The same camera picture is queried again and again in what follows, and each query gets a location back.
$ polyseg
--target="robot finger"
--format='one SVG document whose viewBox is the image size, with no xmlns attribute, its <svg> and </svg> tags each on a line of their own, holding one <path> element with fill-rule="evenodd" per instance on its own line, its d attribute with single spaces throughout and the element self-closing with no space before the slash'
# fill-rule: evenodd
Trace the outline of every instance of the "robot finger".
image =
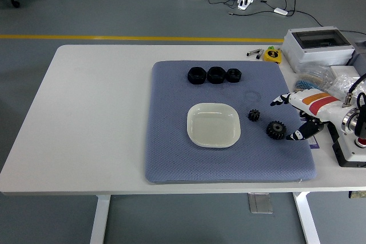
<svg viewBox="0 0 366 244">
<path fill-rule="evenodd" d="M 289 94 L 281 94 L 279 97 L 276 97 L 272 102 L 271 102 L 271 106 L 274 105 L 281 105 L 283 103 L 288 104 L 290 101 L 290 95 L 292 95 L 293 93 L 289 93 Z"/>
<path fill-rule="evenodd" d="M 287 140 L 304 140 L 312 137 L 313 135 L 319 133 L 324 128 L 324 124 L 320 121 L 308 121 L 304 123 L 298 130 L 294 133 L 287 135 Z"/>
</svg>

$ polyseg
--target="red stripe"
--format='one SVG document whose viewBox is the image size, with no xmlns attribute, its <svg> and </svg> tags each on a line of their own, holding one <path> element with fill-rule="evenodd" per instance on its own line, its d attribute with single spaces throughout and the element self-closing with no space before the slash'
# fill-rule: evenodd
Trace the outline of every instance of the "red stripe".
<svg viewBox="0 0 366 244">
<path fill-rule="evenodd" d="M 310 106 L 310 108 L 309 108 L 309 110 L 314 115 L 316 115 L 321 107 L 323 107 L 326 104 L 332 103 L 334 101 L 338 101 L 338 99 L 335 98 L 335 97 L 325 97 L 325 98 L 322 98 L 321 100 L 318 100 L 318 101 L 315 101 L 314 103 L 312 103 L 311 106 Z"/>
</svg>

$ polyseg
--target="yellow tape measure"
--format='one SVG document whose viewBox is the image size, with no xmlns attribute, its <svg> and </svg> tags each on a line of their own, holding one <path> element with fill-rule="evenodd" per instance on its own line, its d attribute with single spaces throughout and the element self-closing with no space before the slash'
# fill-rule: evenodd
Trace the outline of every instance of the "yellow tape measure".
<svg viewBox="0 0 366 244">
<path fill-rule="evenodd" d="M 269 62 L 276 62 L 280 64 L 282 61 L 281 50 L 275 50 L 273 46 L 269 47 L 268 50 L 264 52 L 263 60 Z"/>
</svg>

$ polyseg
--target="gray floor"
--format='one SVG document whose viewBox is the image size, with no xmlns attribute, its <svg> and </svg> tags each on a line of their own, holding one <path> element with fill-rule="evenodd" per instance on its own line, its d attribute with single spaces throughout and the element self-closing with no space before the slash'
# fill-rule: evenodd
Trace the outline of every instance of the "gray floor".
<svg viewBox="0 0 366 244">
<path fill-rule="evenodd" d="M 245 12 L 207 0 L 0 0 L 0 35 L 283 38 L 315 27 L 302 13 L 284 18 L 259 1 Z M 285 7 L 285 0 L 266 0 Z M 293 9 L 294 0 L 287 0 Z M 366 0 L 296 0 L 324 26 L 366 32 Z M 353 41 L 366 36 L 344 33 Z M 0 169 L 58 47 L 65 44 L 228 42 L 0 39 Z M 321 243 L 363 243 L 366 201 L 348 193 L 308 195 Z M 291 194 L 273 194 L 273 215 L 252 215 L 245 194 L 112 197 L 106 243 L 305 243 Z M 97 199 L 0 195 L 0 243 L 89 243 Z"/>
</svg>

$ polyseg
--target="gray mat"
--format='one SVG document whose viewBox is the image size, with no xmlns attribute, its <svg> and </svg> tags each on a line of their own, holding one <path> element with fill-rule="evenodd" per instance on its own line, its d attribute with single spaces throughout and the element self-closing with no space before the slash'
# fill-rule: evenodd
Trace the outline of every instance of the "gray mat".
<svg viewBox="0 0 366 244">
<path fill-rule="evenodd" d="M 239 83 L 193 85 L 191 67 L 212 66 L 242 72 Z M 271 121 L 281 121 L 287 133 L 300 119 L 291 105 L 270 106 L 288 88 L 279 66 L 252 61 L 163 61 L 154 65 L 148 129 L 146 178 L 150 182 L 299 181 L 316 176 L 307 141 L 273 140 L 266 134 Z M 194 144 L 186 129 L 188 110 L 202 102 L 225 103 L 239 114 L 241 136 L 231 147 L 213 149 Z M 260 111 L 252 122 L 248 113 Z"/>
</svg>

